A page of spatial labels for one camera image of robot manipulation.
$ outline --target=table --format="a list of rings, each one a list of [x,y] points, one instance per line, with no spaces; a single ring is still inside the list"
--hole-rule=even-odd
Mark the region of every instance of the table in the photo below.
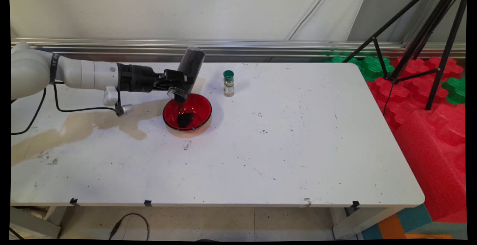
[[[136,63],[155,72],[178,63]],[[235,95],[223,95],[224,70]],[[212,116],[193,133],[162,119],[165,92],[121,92],[133,113],[63,113],[53,88],[32,128],[12,136],[12,206],[359,208],[336,238],[424,202],[360,71],[350,63],[204,63],[193,89]],[[26,128],[42,92],[12,104]],[[58,85],[62,109],[102,106],[102,92]]]

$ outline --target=table leg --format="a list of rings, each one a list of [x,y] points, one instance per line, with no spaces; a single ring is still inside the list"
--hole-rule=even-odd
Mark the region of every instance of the table leg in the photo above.
[[[404,208],[360,208],[333,227],[335,239],[348,239]]]
[[[66,207],[52,206],[45,219],[38,218],[19,209],[10,207],[10,227],[34,235],[38,238],[57,238],[61,227],[58,226]]]

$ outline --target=black container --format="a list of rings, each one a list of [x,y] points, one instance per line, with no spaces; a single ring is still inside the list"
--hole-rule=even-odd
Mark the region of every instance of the black container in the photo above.
[[[177,70],[183,72],[184,75],[188,77],[192,77],[194,83],[196,83],[197,75],[199,74],[200,67],[204,62],[205,57],[205,53],[200,48],[189,47],[187,48],[186,53],[184,53],[184,57],[182,57]],[[169,91],[167,91],[167,95],[178,102],[185,102],[192,91],[192,87],[194,87],[194,83],[170,87]]]

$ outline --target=tripod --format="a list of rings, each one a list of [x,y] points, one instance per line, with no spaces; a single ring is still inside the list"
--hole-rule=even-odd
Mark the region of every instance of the tripod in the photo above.
[[[456,0],[439,0],[437,3],[436,7],[430,14],[429,18],[427,21],[424,23],[422,28],[419,30],[419,33],[417,33],[416,37],[414,40],[411,42],[411,44],[408,46],[406,52],[402,56],[402,59],[396,66],[395,70],[388,75],[385,67],[385,63],[383,61],[383,55],[381,54],[378,40],[376,39],[380,33],[382,33],[384,30],[386,30],[392,23],[394,23],[399,17],[401,17],[405,12],[407,12],[412,6],[414,6],[419,0],[412,0],[409,2],[403,9],[401,9],[396,15],[394,15],[387,23],[385,23],[379,30],[377,30],[374,34],[370,36],[362,45],[359,46],[351,55],[349,55],[343,62],[346,63],[349,60],[351,60],[356,54],[358,54],[363,48],[365,48],[371,41],[373,41],[375,48],[376,48],[376,53],[378,55],[381,67],[383,69],[383,78],[386,80],[389,80],[392,82],[392,86],[402,82],[404,80],[408,79],[413,79],[415,77],[422,77],[425,75],[437,73],[436,77],[434,78],[434,83],[431,88],[431,92],[429,94],[429,98],[427,99],[427,104],[425,110],[431,110],[432,103],[434,101],[434,97],[436,96],[437,89],[439,88],[440,80],[442,78],[443,71],[446,67],[447,60],[449,58],[449,53],[452,48],[452,45],[455,40],[455,35],[457,34],[457,31],[459,29],[460,21],[462,20],[462,16],[464,15],[465,7],[467,6],[467,0],[460,0],[459,8],[457,10],[457,13],[455,14],[454,22],[452,24],[449,37],[446,42],[446,46],[444,48],[442,58],[439,64],[439,67],[433,70],[425,71],[419,74],[415,74],[412,76],[408,77],[403,77],[399,79],[399,75],[401,72],[404,70],[404,68],[407,65],[407,62],[411,58],[416,59],[419,54],[421,53],[422,49],[426,45],[427,41],[429,40],[432,32],[434,29],[437,27],[439,22],[442,20],[442,18],[446,15],[452,4]],[[389,92],[389,97],[391,96],[392,92],[392,86],[391,90]]]

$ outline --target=container lid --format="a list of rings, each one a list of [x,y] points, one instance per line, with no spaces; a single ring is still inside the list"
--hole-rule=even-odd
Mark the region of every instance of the container lid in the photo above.
[[[224,79],[227,82],[231,82],[232,80],[234,80],[234,72],[232,72],[231,70],[225,71],[224,72]]]

